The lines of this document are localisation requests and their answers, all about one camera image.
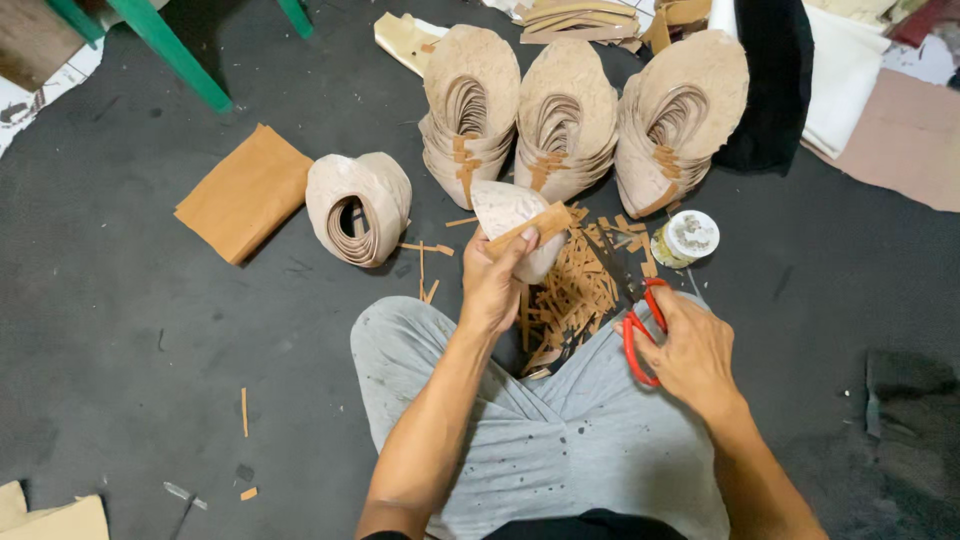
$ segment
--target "hand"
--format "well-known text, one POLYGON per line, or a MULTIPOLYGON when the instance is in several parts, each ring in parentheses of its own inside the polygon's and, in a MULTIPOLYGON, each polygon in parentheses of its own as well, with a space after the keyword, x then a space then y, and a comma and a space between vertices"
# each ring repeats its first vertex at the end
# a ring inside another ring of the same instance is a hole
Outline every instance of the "hand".
POLYGON ((507 246, 497 262, 484 250, 490 242, 483 229, 476 233, 464 251, 464 306, 460 326, 482 332, 500 333, 514 323, 520 305, 519 280, 514 267, 537 248, 540 233, 531 227, 507 246))
MULTIPOLYGON (((663 388, 709 423, 743 401, 730 368, 733 329, 670 287, 655 286, 651 292, 666 319, 666 342, 658 347, 635 331, 635 348, 663 388)), ((613 330, 623 335, 623 324, 615 323, 613 330)))

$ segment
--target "person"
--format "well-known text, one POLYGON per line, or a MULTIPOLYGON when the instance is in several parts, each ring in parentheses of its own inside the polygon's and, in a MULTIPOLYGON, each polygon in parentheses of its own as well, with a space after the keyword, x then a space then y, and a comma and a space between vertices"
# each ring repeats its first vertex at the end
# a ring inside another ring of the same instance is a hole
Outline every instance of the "person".
POLYGON ((489 361, 515 320, 514 266, 537 239, 528 229, 494 262, 477 229, 458 325, 405 297, 357 319, 380 456, 355 537, 826 538, 733 382, 733 330, 693 297, 655 287, 669 336, 634 332, 661 388, 634 380, 619 322, 543 380, 489 361))

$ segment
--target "gray sweatpants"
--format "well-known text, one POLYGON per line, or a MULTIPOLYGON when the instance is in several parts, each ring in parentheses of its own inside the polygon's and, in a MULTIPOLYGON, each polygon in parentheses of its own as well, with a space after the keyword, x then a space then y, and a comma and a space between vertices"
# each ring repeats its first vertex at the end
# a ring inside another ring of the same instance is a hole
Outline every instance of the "gray sweatpants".
MULTIPOLYGON (((647 306, 639 307, 646 324, 647 306)), ((409 297, 384 298, 357 319, 350 347, 378 452, 455 328, 409 297)), ((657 518, 691 540, 729 536, 703 423, 635 381, 611 325, 544 380, 521 383, 491 361, 462 461, 427 529, 439 538, 481 538, 513 520, 591 508, 657 518)))

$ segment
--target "scissors blade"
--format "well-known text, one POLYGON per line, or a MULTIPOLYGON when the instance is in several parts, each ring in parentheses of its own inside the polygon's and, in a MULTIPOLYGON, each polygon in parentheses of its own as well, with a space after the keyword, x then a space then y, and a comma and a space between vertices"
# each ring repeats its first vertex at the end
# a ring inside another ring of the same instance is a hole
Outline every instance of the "scissors blade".
POLYGON ((607 270, 607 273, 610 274, 610 277, 613 278, 613 282, 616 283, 617 288, 619 289, 619 297, 621 299, 621 304, 625 308, 629 309, 633 307, 634 304, 639 302, 639 297, 635 291, 639 291, 639 287, 635 283, 632 283, 630 275, 627 273, 624 266, 616 260, 613 255, 613 245, 610 243, 610 240, 607 238, 607 233, 600 228, 600 224, 597 224, 597 229, 600 230, 600 238, 603 240, 604 246, 607 248, 607 252, 604 253, 600 246, 590 238, 589 234, 584 233, 584 238, 587 239, 587 245, 590 246, 590 249, 593 250, 593 253, 597 255, 597 259, 600 260, 600 264, 607 270))

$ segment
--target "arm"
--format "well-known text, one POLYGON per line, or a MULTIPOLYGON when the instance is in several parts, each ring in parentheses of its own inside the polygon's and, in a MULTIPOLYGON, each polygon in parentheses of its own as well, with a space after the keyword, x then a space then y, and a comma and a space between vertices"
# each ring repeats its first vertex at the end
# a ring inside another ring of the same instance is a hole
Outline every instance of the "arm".
POLYGON ((381 530, 422 537, 460 457, 480 376, 496 338, 514 322, 520 299, 514 266, 537 246, 537 231, 514 239, 497 262, 478 227, 464 252, 460 323, 433 374, 387 436, 373 469, 356 538, 381 530))
MULTIPOLYGON (((764 444, 747 401, 733 383, 733 329, 668 287, 654 287, 653 293, 670 333, 658 347, 637 332, 636 349, 657 372, 663 388, 707 424, 731 538, 827 538, 764 444)), ((622 335, 619 323, 614 330, 622 335)))

